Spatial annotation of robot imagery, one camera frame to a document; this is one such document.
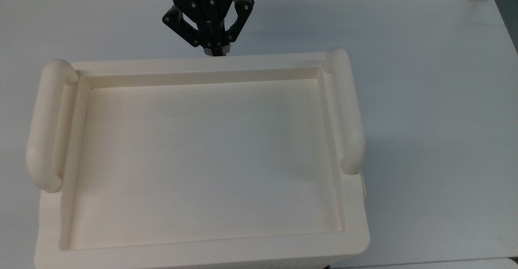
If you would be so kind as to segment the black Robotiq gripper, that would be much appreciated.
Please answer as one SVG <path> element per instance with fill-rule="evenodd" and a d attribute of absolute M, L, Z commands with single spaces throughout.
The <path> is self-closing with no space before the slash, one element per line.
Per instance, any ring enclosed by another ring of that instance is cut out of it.
<path fill-rule="evenodd" d="M 214 57 L 212 37 L 205 21 L 209 21 L 212 15 L 223 21 L 234 5 L 237 18 L 227 30 L 224 29 L 224 24 L 221 25 L 221 42 L 218 42 L 218 56 L 226 56 L 231 49 L 231 43 L 237 40 L 244 28 L 254 6 L 254 0 L 173 0 L 173 3 L 174 5 L 163 15 L 163 23 L 191 46 L 202 46 L 205 55 L 211 57 Z M 196 27 L 189 24 L 183 14 L 195 22 Z"/>

